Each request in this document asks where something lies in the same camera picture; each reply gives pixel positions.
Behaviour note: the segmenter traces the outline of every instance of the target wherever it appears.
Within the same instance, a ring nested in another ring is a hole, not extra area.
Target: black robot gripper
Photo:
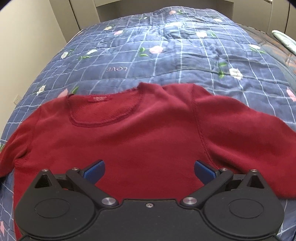
[[[105,164],[54,175],[41,170],[15,209],[21,241],[276,241],[284,210],[259,171],[233,174],[196,161],[204,186],[180,203],[121,204],[95,186]]]

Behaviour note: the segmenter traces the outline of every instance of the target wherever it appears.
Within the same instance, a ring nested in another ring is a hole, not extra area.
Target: wall socket
[[[18,104],[21,100],[22,100],[22,97],[17,95],[13,103]]]

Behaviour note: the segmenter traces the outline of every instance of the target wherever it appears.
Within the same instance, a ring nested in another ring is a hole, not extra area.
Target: blue gripper pad
[[[88,180],[92,184],[96,184],[98,180],[105,174],[105,163],[100,161],[90,169],[84,172],[83,178]]]
[[[206,185],[210,181],[216,178],[216,174],[214,171],[196,161],[194,164],[194,173],[201,182]]]

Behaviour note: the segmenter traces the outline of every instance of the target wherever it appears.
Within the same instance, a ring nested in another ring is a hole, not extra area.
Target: patterned mattress
[[[266,40],[266,34],[247,31],[257,42],[217,11],[187,7],[167,7],[84,29],[32,83],[4,129],[1,147],[49,100],[69,92],[117,93],[139,82],[196,83],[212,94],[275,115],[296,131],[295,56]],[[12,241],[13,172],[3,178],[0,198],[0,240]],[[296,201],[282,200],[282,205],[285,220],[279,237],[292,241]]]

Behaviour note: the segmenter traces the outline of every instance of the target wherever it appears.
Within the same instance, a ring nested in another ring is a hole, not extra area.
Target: red shirt
[[[96,186],[121,201],[181,198],[202,186],[194,162],[235,173],[258,169],[277,196],[296,198],[296,134],[280,119],[194,84],[113,95],[70,95],[40,106],[0,154],[0,176],[15,168],[14,207],[37,173],[103,159]]]

